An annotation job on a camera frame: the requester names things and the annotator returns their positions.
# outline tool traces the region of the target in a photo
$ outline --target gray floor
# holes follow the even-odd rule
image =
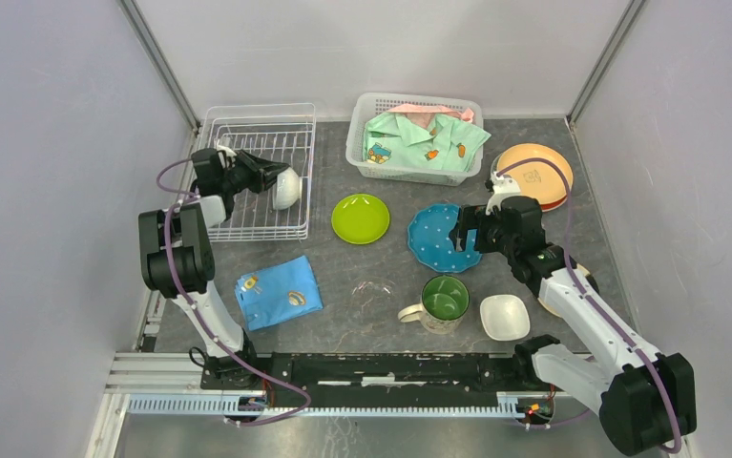
[[[420,264],[408,250],[407,227],[419,210],[436,202],[485,204],[484,187],[492,160],[507,148],[525,142],[550,146],[574,168],[575,219],[572,253],[596,276],[605,300],[629,322],[610,247],[602,232],[596,203],[570,133],[561,119],[490,120],[485,129],[492,137],[484,148],[481,174],[458,187],[434,186],[362,177],[345,158],[348,123],[319,123],[316,135],[309,239],[214,245],[217,288],[231,315],[243,323],[234,298],[236,280],[245,273],[307,255],[321,290],[324,310],[250,333],[260,352],[511,352],[516,342],[501,343],[487,337],[478,305],[494,294],[515,294],[529,310],[537,336],[551,334],[573,351],[585,346],[568,325],[544,310],[529,290],[518,283],[501,255],[485,255],[463,274],[456,274],[469,288],[471,308],[456,331],[433,335],[419,323],[401,324],[396,314],[418,302],[427,280],[436,274]],[[329,218],[334,205],[345,196],[370,193],[381,198],[391,212],[391,225],[380,240],[355,246],[338,239]],[[562,241],[567,209],[556,209],[543,218],[549,239]],[[182,352],[201,341],[188,319],[175,306],[166,306],[156,351]]]
[[[557,419],[582,408],[559,401]],[[129,415],[115,455],[176,457],[622,457],[598,418],[549,431],[526,432],[511,420],[475,418],[299,417],[265,427],[236,428],[221,418]],[[638,458],[665,456],[653,448]]]

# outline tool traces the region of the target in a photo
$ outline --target metal corner post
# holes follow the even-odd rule
[[[149,59],[152,61],[152,65],[155,66],[157,73],[160,75],[160,79],[163,80],[163,84],[166,85],[166,89],[178,105],[178,110],[180,110],[180,114],[183,116],[183,119],[185,119],[189,127],[196,132],[199,128],[199,118],[195,114],[191,104],[189,104],[183,89],[175,78],[175,74],[172,72],[171,67],[169,67],[169,63],[166,61],[166,57],[163,56],[163,52],[160,50],[160,46],[152,35],[149,25],[143,18],[143,14],[141,13],[136,0],[117,0],[117,2],[124,11],[124,14],[127,16],[127,20],[130,22],[133,30],[136,32],[141,46],[143,46],[143,49],[146,51],[147,55],[149,55]]]
[[[569,124],[575,123],[582,115],[582,112],[588,105],[588,100],[590,100],[591,96],[596,91],[596,88],[604,77],[604,74],[607,73],[607,69],[610,67],[613,58],[621,48],[624,38],[636,22],[638,15],[641,13],[646,3],[647,0],[630,0],[630,3],[624,10],[624,13],[621,15],[621,19],[618,20],[616,28],[613,29],[613,34],[610,35],[610,39],[604,46],[604,50],[602,50],[601,55],[598,57],[596,65],[591,71],[590,76],[588,76],[587,81],[585,81],[585,85],[579,92],[579,97],[576,99],[574,106],[568,113],[567,117]]]

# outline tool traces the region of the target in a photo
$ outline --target orange plate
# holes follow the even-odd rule
[[[574,186],[574,172],[565,157],[547,146],[536,143],[521,143],[503,152],[497,161],[495,171],[500,171],[529,157],[542,157],[550,160],[565,174],[568,184],[571,187]],[[565,186],[559,179],[559,175],[548,164],[542,162],[523,164],[511,169],[507,175],[517,181],[523,196],[536,198],[544,212],[553,210],[565,201]]]

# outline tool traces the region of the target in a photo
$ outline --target folded cloth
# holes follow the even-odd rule
[[[251,331],[324,308],[306,256],[243,275],[234,292]]]
[[[437,113],[426,129],[404,114],[384,112],[366,123],[363,160],[388,167],[466,172],[489,139],[480,127]]]
[[[404,114],[410,122],[417,126],[426,129],[430,122],[435,118],[435,114],[441,113],[443,115],[457,117],[462,121],[472,122],[475,117],[475,112],[467,108],[464,112],[459,112],[450,107],[444,105],[436,105],[434,107],[426,107],[424,105],[413,105],[412,103],[404,103],[397,107],[393,107],[389,110],[392,113]]]

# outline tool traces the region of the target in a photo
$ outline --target white wall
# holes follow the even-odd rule
[[[0,457],[84,452],[186,135],[115,1],[0,2]]]
[[[311,101],[351,117],[365,92],[568,113],[626,0],[139,0],[199,117]]]
[[[732,456],[732,2],[649,2],[577,133],[641,329]]]

